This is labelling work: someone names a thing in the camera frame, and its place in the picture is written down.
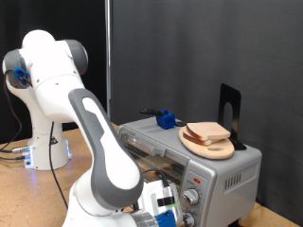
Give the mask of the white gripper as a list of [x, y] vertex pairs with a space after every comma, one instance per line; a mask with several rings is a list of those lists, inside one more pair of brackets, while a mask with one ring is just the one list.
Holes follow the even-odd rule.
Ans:
[[174, 184], [162, 180], [144, 183], [138, 206], [139, 210], [151, 215], [156, 221], [156, 227], [177, 227], [179, 199]]

